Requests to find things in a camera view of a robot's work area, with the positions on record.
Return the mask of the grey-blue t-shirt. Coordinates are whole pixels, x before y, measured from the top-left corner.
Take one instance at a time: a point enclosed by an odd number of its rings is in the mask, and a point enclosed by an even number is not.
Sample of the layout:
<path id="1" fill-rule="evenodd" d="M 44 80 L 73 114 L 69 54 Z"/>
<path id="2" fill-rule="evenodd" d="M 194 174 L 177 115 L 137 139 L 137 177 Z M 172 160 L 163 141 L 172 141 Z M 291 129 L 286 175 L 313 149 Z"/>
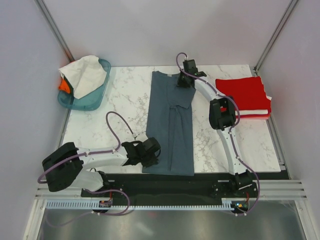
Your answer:
<path id="1" fill-rule="evenodd" d="M 143 173 L 193 176 L 194 141 L 192 101 L 196 90 L 177 85 L 178 74 L 152 72 L 146 135 L 161 147 L 158 164 Z"/>

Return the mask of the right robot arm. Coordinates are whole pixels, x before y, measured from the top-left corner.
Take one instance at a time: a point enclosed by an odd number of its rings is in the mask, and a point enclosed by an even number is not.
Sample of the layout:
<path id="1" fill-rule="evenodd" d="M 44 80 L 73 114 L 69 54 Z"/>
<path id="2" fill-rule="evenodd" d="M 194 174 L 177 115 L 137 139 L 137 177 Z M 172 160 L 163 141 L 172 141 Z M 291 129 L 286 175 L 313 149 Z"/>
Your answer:
<path id="1" fill-rule="evenodd" d="M 228 162 L 228 171 L 231 175 L 240 175 L 246 171 L 241 163 L 239 147 L 236 143 L 234 127 L 239 123 L 236 112 L 239 110 L 231 96 L 227 96 L 216 89 L 205 78 L 207 75 L 199 71 L 193 59 L 185 59 L 177 86 L 194 88 L 209 102 L 208 120 L 212 129 L 216 130 L 225 151 Z"/>

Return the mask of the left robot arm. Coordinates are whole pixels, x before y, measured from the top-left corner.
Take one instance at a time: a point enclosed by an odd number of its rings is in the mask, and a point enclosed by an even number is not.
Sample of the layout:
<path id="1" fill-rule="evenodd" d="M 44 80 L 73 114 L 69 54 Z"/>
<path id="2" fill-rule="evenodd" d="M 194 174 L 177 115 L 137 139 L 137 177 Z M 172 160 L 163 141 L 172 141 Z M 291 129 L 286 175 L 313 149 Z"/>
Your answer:
<path id="1" fill-rule="evenodd" d="M 148 168 L 158 164 L 160 154 L 161 145 L 154 137 L 119 142 L 107 148 L 80 148 L 74 142 L 67 142 L 42 161 L 43 175 L 38 182 L 47 184 L 50 192 L 73 187 L 104 197 L 110 191 L 106 174 L 91 169 L 139 164 Z"/>

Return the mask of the folded red t-shirt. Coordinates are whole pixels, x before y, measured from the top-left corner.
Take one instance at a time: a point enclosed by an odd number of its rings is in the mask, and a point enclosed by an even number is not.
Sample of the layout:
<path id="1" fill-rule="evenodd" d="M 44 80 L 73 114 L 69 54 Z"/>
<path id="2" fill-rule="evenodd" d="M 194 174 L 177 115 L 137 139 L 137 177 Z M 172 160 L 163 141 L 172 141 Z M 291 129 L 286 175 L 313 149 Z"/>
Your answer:
<path id="1" fill-rule="evenodd" d="M 270 117 L 270 112 L 267 109 L 240 110 L 239 113 L 241 119 L 267 120 Z"/>
<path id="2" fill-rule="evenodd" d="M 216 88 L 226 96 L 236 97 L 258 95 L 267 96 L 262 79 L 259 76 L 239 79 L 216 79 Z"/>

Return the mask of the folded red t-shirt bottom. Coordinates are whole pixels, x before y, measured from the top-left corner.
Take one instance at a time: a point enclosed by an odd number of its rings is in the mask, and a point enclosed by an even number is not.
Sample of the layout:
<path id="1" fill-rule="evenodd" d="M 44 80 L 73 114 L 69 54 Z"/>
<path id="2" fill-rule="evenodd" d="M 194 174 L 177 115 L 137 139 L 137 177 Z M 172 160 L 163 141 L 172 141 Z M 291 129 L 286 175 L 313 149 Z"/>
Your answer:
<path id="1" fill-rule="evenodd" d="M 270 112 L 267 109 L 240 110 L 239 113 L 241 119 L 267 120 L 270 117 Z"/>

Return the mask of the teal plastic bin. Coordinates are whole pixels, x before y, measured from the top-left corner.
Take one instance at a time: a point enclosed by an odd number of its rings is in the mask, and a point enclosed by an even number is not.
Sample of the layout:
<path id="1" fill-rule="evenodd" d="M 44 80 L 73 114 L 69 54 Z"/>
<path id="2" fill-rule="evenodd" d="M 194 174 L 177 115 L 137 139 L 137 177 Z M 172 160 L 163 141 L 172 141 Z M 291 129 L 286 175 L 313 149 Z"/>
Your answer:
<path id="1" fill-rule="evenodd" d="M 100 107 L 106 91 L 106 87 L 108 85 L 110 71 L 112 67 L 111 64 L 105 59 L 100 58 L 98 62 L 106 71 L 106 77 L 103 84 L 93 92 L 87 94 L 86 96 L 80 99 L 73 97 L 71 94 L 67 92 L 59 91 L 57 95 L 57 100 L 61 106 L 70 110 L 78 111 L 94 111 Z"/>

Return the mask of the folded white t-shirt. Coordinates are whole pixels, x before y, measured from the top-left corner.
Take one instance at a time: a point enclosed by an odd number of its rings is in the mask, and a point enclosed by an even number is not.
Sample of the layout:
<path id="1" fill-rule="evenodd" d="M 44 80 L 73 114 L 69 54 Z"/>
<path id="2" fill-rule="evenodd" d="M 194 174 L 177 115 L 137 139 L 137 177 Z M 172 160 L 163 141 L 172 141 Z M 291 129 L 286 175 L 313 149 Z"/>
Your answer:
<path id="1" fill-rule="evenodd" d="M 244 118 L 268 117 L 272 111 L 270 96 L 263 95 L 247 95 L 237 96 L 235 103 L 239 109 L 239 113 Z"/>

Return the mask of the dark green t-shirt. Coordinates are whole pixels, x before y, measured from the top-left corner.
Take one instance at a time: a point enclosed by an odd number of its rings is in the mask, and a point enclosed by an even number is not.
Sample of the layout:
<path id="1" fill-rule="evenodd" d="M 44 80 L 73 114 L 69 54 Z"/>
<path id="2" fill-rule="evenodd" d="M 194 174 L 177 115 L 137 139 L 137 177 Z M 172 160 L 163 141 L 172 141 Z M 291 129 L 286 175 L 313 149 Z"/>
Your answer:
<path id="1" fill-rule="evenodd" d="M 68 81 L 68 79 L 66 77 L 64 77 L 64 80 L 68 86 L 68 90 L 67 90 L 67 93 L 70 94 L 70 95 L 74 95 L 74 88 L 73 86 L 71 85 L 71 83 Z"/>

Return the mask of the crumpled white t-shirt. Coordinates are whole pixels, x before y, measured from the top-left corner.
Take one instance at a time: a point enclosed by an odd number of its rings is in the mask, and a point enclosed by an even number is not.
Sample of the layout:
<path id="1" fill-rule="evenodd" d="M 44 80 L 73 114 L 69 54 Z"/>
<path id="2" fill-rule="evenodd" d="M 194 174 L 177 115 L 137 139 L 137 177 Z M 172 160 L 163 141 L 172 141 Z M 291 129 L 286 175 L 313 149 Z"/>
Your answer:
<path id="1" fill-rule="evenodd" d="M 61 67 L 58 71 L 61 79 L 66 77 L 71 83 L 74 89 L 72 96 L 76 99 L 81 99 L 99 88 L 107 75 L 95 55 L 84 56 Z"/>

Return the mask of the orange t-shirt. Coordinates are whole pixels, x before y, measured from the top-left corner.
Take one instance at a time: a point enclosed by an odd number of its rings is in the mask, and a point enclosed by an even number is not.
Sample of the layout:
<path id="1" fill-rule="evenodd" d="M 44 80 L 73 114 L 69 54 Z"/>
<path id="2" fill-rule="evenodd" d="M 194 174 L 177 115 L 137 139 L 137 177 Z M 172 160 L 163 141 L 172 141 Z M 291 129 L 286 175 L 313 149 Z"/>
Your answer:
<path id="1" fill-rule="evenodd" d="M 61 83 L 60 83 L 60 85 L 58 86 L 58 90 L 67 93 L 67 91 L 68 91 L 68 85 L 66 84 L 64 78 L 61 79 Z"/>

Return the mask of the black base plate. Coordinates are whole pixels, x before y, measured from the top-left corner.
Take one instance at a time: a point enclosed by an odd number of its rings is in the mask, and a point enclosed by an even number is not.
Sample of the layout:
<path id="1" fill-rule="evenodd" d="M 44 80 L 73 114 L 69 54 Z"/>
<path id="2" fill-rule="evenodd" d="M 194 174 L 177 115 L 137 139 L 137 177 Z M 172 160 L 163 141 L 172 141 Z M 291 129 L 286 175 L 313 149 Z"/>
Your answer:
<path id="1" fill-rule="evenodd" d="M 229 173 L 196 173 L 193 176 L 155 175 L 143 173 L 106 175 L 105 190 L 113 193 L 97 194 L 81 191 L 84 198 L 111 197 L 117 204 L 127 201 L 138 204 L 218 204 L 223 198 L 252 200 L 258 196 L 254 176 L 248 173 L 244 178 L 233 177 Z"/>

